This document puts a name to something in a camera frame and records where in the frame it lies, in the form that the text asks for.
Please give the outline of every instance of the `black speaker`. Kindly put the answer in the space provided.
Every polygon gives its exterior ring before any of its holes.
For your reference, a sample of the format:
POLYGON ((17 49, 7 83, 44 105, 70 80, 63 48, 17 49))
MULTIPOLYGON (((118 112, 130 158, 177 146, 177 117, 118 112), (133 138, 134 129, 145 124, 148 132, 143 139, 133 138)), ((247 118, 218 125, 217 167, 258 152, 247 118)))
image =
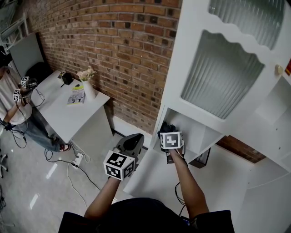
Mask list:
POLYGON ((64 83, 65 83, 66 85, 70 85, 71 82, 73 81, 72 75, 69 74, 69 73, 65 73, 65 74, 62 76, 62 79, 63 79, 63 81, 64 81, 64 83))

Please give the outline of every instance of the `white table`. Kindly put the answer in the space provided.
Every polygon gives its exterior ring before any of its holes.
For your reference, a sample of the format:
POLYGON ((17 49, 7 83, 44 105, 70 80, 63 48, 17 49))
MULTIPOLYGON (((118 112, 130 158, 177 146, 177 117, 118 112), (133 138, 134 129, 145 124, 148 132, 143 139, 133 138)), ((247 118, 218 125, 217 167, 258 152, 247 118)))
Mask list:
MULTIPOLYGON (((85 97, 84 104, 68 106, 72 87, 81 82, 74 79, 70 85, 62 86, 57 80, 59 74, 60 71, 55 71, 38 85, 37 90, 45 96, 38 111, 65 143, 73 140, 89 155, 101 150, 112 137, 103 107, 110 97, 96 91, 95 100, 88 101, 85 97)), ((42 102, 36 90, 31 100, 36 106, 42 102)))

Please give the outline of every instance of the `baseboard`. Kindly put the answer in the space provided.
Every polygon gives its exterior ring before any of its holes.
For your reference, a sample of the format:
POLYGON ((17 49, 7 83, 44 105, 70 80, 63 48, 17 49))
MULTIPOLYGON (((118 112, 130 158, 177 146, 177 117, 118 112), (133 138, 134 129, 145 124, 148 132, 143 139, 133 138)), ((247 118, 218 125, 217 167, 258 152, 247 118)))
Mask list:
POLYGON ((145 136, 144 147, 149 148, 152 135, 146 131, 127 123, 126 121, 120 119, 117 116, 113 116, 108 119, 110 127, 122 135, 128 136, 134 133, 141 133, 145 136))

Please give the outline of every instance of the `flower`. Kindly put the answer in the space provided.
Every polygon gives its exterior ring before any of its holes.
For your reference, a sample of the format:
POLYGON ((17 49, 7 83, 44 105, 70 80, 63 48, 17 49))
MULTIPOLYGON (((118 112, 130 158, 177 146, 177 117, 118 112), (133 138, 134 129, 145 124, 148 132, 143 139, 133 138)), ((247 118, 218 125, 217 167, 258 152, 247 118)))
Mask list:
POLYGON ((77 76, 79 76, 81 81, 87 81, 93 77, 94 73, 96 73, 96 71, 94 71, 91 66, 88 66, 86 71, 79 71, 77 76))

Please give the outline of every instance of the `cabinet knob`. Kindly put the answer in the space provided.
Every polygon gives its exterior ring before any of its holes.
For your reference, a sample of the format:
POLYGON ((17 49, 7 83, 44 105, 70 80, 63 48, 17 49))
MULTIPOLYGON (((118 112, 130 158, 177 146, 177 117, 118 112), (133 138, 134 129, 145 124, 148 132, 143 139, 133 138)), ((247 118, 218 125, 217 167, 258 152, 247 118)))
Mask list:
POLYGON ((276 74, 276 75, 282 75, 283 72, 284 72, 284 69, 283 69, 282 66, 280 66, 280 65, 276 65, 276 66, 275 66, 275 74, 276 74))

